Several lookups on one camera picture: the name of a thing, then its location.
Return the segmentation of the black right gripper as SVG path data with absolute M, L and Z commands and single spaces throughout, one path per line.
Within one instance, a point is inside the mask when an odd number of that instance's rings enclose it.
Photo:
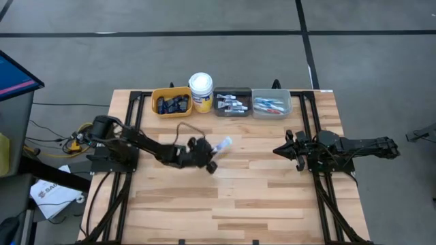
M 304 131 L 298 131 L 296 134 L 293 134 L 291 130 L 287 130 L 285 139 L 286 143 L 274 149 L 273 153 L 289 160 L 295 160 L 298 172 L 302 172 L 306 167 L 312 172 L 312 170 L 308 168 L 308 160 L 318 160 L 315 154 L 317 146 L 311 142 Z

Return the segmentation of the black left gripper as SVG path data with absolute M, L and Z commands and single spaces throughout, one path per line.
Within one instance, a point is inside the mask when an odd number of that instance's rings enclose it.
M 212 157 L 221 150 L 221 146 L 216 145 L 212 148 L 204 137 L 191 137 L 187 146 L 174 145 L 174 150 L 175 155 L 170 162 L 172 167 L 205 167 L 209 174 L 214 174 L 217 170 L 217 164 L 212 161 Z

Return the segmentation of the beige plastic bin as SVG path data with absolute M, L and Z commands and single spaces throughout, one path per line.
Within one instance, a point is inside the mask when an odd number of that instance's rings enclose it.
M 254 110 L 254 99 L 256 97 L 269 98 L 269 99 L 280 99 L 284 101 L 284 104 L 273 104 L 278 107 L 284 108 L 283 115 L 268 115 L 268 114 L 258 114 Z M 285 89 L 253 89 L 252 90 L 252 106 L 253 106 L 253 117 L 256 119 L 269 119 L 269 120 L 279 120 L 287 118 L 292 112 L 292 100 L 290 92 Z

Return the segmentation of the red toothbrush pack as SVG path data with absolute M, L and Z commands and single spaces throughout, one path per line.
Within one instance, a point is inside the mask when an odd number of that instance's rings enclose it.
M 254 110 L 258 113 L 258 114 L 268 114 L 268 115 L 283 115 L 283 112 L 279 111 L 279 110 L 274 110 L 272 108 L 263 108 L 263 107 L 255 107 Z

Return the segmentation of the dark grey plastic bin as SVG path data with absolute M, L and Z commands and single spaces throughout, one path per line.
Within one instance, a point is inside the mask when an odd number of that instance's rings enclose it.
M 218 99 L 217 94 L 221 95 L 235 95 L 235 100 L 230 99 Z M 224 108 L 218 108 L 217 103 L 219 101 L 239 101 L 243 106 L 248 107 L 248 110 L 244 114 L 230 114 L 225 113 L 224 110 L 229 106 Z M 217 87 L 213 91 L 213 108 L 214 113 L 218 117 L 247 117 L 252 111 L 252 91 L 248 87 Z

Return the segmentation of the yellow Lysol wipes canister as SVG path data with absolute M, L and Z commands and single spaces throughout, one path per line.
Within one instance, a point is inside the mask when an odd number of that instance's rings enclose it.
M 189 88 L 194 108 L 199 113 L 208 113 L 213 106 L 213 80 L 204 72 L 198 72 L 189 79 Z

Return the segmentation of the yellow plastic bin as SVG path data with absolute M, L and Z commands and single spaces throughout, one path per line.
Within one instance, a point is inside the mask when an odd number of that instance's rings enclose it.
M 159 97 L 164 97 L 165 101 L 169 99 L 174 99 L 177 96 L 183 97 L 183 95 L 189 95 L 189 102 L 187 111 L 174 112 L 172 114 L 158 114 L 157 113 L 157 99 Z M 191 91 L 187 86 L 180 86 L 174 88 L 157 88 L 151 94 L 151 109 L 157 115 L 158 118 L 181 118 L 190 116 L 193 110 L 193 102 L 191 99 Z

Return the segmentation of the black desk leg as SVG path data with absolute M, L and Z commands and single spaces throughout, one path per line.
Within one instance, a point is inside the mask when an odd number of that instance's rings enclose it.
M 61 171 L 29 157 L 21 157 L 18 172 L 31 174 L 37 179 L 45 180 L 77 191 L 87 193 L 91 181 L 80 176 Z

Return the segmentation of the grey cart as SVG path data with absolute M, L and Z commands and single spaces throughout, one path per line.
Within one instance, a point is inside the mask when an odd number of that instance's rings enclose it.
M 29 124 L 34 92 L 0 101 L 0 133 L 10 140 L 10 169 L 5 177 L 16 175 Z

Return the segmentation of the dark grey cabinet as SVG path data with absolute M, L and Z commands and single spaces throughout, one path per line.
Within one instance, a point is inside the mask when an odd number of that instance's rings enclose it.
M 0 178 L 0 245 L 20 245 L 29 206 L 31 174 Z

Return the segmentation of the yellow container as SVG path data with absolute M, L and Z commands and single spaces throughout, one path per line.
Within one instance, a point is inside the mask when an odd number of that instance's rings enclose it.
M 0 133 L 0 177 L 10 170 L 10 140 Z

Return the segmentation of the blue lit monitor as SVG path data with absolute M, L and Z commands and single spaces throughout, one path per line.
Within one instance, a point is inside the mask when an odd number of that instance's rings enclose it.
M 45 84 L 0 50 L 0 101 L 44 88 Z

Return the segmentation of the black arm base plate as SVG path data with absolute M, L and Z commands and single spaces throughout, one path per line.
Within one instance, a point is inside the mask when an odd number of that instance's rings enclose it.
M 353 161 L 350 161 L 347 165 L 345 164 L 345 160 L 332 160 L 332 159 L 309 159 L 308 160 L 308 168 L 313 172 L 344 172 L 351 173 L 355 171 Z
M 91 161 L 91 172 L 134 172 L 139 158 L 138 148 L 128 148 L 115 152 L 107 147 L 97 147 L 93 154 L 87 155 Z

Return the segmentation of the black table frame rails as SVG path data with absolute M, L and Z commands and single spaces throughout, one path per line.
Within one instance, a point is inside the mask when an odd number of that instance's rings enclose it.
M 252 245 L 344 244 L 340 228 L 317 196 L 313 175 L 275 155 L 285 131 L 307 135 L 328 129 L 341 133 L 332 93 L 292 91 L 291 115 L 283 120 L 219 118 L 193 113 L 187 126 L 158 118 L 148 91 L 116 90 L 109 113 L 141 128 L 154 140 L 184 144 L 206 134 L 211 144 L 230 136 L 232 145 L 218 159 L 218 170 L 174 169 L 139 152 L 127 197 L 103 229 L 99 242 L 111 244 Z

